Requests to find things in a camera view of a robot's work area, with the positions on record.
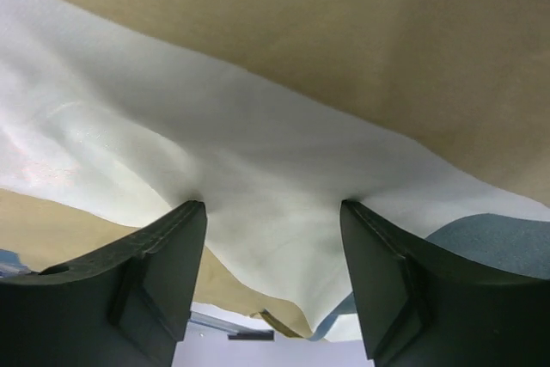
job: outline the tan cloth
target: tan cloth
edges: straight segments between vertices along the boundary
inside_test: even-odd
[[[35,271],[72,260],[134,230],[52,201],[0,190],[0,246],[20,252],[21,261]],[[203,252],[193,300],[244,315],[269,309],[300,335],[312,335],[295,304],[250,290],[208,248]]]
[[[277,320],[277,318],[275,318],[269,311],[264,310],[257,315],[254,315],[254,317],[261,318],[263,321],[269,324],[271,328],[273,328],[278,333],[281,333],[284,337],[288,339],[303,339],[300,334],[286,327],[285,324]]]
[[[67,1],[404,133],[550,204],[549,0]],[[208,302],[245,314],[268,307],[213,268]],[[295,307],[277,303],[281,313],[270,312],[290,327]]]

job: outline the blue cloth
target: blue cloth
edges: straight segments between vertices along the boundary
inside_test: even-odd
[[[13,277],[21,273],[29,272],[19,260],[19,255],[0,249],[0,278]]]
[[[550,279],[550,223],[480,214],[448,223],[426,239],[486,266]],[[321,322],[309,340],[323,339],[340,315],[356,313],[351,294]]]

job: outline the white cloth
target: white cloth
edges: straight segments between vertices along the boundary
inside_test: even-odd
[[[60,0],[0,0],[0,153],[0,187],[115,223],[204,200],[212,252],[313,329],[351,291],[342,199],[421,236],[482,212],[550,221],[411,139]]]

